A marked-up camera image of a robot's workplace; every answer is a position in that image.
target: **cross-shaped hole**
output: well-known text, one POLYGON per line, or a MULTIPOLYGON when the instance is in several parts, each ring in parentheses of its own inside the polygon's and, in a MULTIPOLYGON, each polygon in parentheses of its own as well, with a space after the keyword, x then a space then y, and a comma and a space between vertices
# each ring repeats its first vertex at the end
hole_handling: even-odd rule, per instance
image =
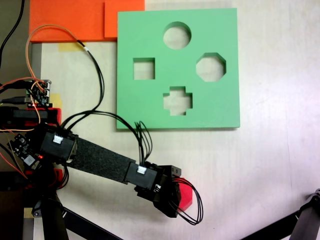
POLYGON ((170 93, 163 94, 163 107, 170 111, 170 116, 185 116, 192 105, 192 93, 186 93, 184 86, 170 87, 170 93))

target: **orange wire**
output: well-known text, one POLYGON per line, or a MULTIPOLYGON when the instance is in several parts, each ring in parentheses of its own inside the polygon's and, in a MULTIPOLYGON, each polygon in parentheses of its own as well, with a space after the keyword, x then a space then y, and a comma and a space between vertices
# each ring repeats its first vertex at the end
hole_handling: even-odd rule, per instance
POLYGON ((17 79, 8 81, 8 82, 6 82, 5 84, 3 84, 2 86, 0 86, 0 89, 2 89, 4 86, 6 86, 6 85, 8 85, 8 84, 11 84, 11 83, 14 83, 14 82, 17 82, 17 81, 21 81, 21 80, 27 80, 27 79, 32 79, 32 80, 34 80, 34 81, 38 81, 38 82, 42 82, 42 83, 45 82, 45 81, 42 81, 41 79, 28 76, 28 77, 22 77, 22 78, 17 78, 17 79))
POLYGON ((28 179, 27 176, 21 172, 18 168, 16 168, 15 166, 13 166, 3 155, 2 153, 0 152, 0 156, 3 158, 3 160, 6 161, 7 164, 9 164, 12 168, 14 168, 18 173, 20 173, 25 179, 28 179))
MULTIPOLYGON (((37 81, 35 81, 34 84, 32 85, 32 87, 31 87, 31 92, 32 92, 32 89, 34 88, 35 84, 37 84, 37 81)), ((35 102, 34 102, 34 98, 33 98, 31 95, 30 95, 30 99, 31 99, 31 102, 32 102, 32 106, 34 106, 34 109, 35 109, 35 111, 36 111, 36 114, 38 115, 39 124, 40 124, 40 122, 41 122, 40 114, 39 114, 38 109, 37 109, 37 107, 36 107, 36 104, 35 104, 35 102)))
MULTIPOLYGON (((37 84, 38 82, 44 82, 44 81, 42 81, 42 80, 40 80, 40 79, 38 79, 38 78, 35 78, 35 77, 23 77, 23 78, 14 79, 14 80, 11 80, 11 81, 7 82, 6 84, 2 85, 2 86, 0 87, 0 89, 3 88, 3 87, 4 87, 5 85, 7 85, 7 84, 14 83, 14 82, 20 81, 20 80, 25 80, 25 79, 33 79, 33 80, 34 80, 34 84, 32 85, 31 90, 34 88, 35 84, 37 84)), ((40 114, 39 114, 39 112, 38 112, 38 109, 37 109, 37 107, 36 107, 36 104, 35 104, 35 102, 34 102, 33 97, 30 96, 30 99, 31 99, 32 105, 33 105, 33 107, 34 107, 34 109, 35 109, 35 111, 36 111, 36 114, 38 115, 39 124, 40 124, 40 122, 41 122, 40 114)), ((34 129, 34 128, 32 128, 32 129, 27 129, 27 130, 23 130, 23 129, 5 129, 5 130, 2 130, 2 129, 0 129, 0 132, 11 132, 11 133, 13 133, 12 131, 17 131, 17 132, 30 132, 30 131, 33 131, 33 130, 35 130, 35 129, 34 129)))
POLYGON ((30 64, 30 60, 29 60, 29 43, 30 43, 30 40, 32 38, 32 36, 40 29, 43 29, 43 28, 57 28, 57 29, 62 29, 64 30, 65 32, 69 33, 76 41, 78 41, 79 39, 70 31, 68 30, 67 28, 63 27, 63 26, 60 26, 60 25, 56 25, 56 24, 44 24, 44 25, 41 25, 39 27, 37 27, 36 29, 34 29, 31 34, 29 35, 27 41, 26 41, 26 45, 25 45, 25 60, 26 60, 26 65, 29 69, 29 72, 31 74, 32 77, 36 77, 34 71, 32 70, 32 67, 31 67, 31 64, 30 64))

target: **table surface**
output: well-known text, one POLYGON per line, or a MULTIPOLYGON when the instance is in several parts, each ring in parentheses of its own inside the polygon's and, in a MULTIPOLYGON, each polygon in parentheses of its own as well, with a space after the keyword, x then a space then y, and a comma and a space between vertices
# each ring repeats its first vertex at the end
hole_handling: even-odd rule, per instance
MULTIPOLYGON (((182 169, 202 197, 203 222, 170 219, 133 185, 75 169, 58 192, 64 206, 125 240, 238 240, 296 211, 320 187, 320 1, 146 0, 147 11, 204 8, 237 8, 241 127, 151 131, 149 159, 182 169)), ((116 112, 117 44, 87 46, 105 78, 99 109, 116 112)), ((61 94, 64 119, 98 101, 97 73, 82 51, 43 44, 41 78, 61 94)), ((116 131, 113 119, 90 116, 73 130, 138 159, 134 136, 116 131)))

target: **black metal bar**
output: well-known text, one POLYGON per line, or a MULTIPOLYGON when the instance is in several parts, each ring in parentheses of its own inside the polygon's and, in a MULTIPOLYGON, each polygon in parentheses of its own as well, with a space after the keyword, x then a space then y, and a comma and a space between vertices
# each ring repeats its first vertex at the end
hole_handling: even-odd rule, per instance
POLYGON ((291 235, 298 221, 300 212, 296 211, 279 221, 243 238, 242 240, 281 240, 291 235))
POLYGON ((301 212, 290 240, 316 240, 319 227, 319 212, 313 206, 310 206, 301 212))
POLYGON ((123 240, 75 212, 64 208, 64 222, 67 229, 87 240, 123 240))
POLYGON ((41 215, 45 240, 69 240, 61 205, 55 200, 44 198, 41 215))

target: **orange foam block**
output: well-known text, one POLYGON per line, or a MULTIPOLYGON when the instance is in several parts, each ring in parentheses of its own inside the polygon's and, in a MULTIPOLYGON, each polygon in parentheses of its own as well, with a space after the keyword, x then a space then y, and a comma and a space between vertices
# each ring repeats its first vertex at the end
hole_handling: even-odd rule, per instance
POLYGON ((145 0, 105 0, 104 37, 107 41, 118 38, 118 12, 144 11, 145 0))
MULTIPOLYGON (((114 41, 118 12, 144 9, 144 0, 30 0, 29 33, 41 25, 57 24, 84 42, 114 41)), ((63 43, 74 39, 63 30, 46 28, 39 30, 31 42, 63 43)))

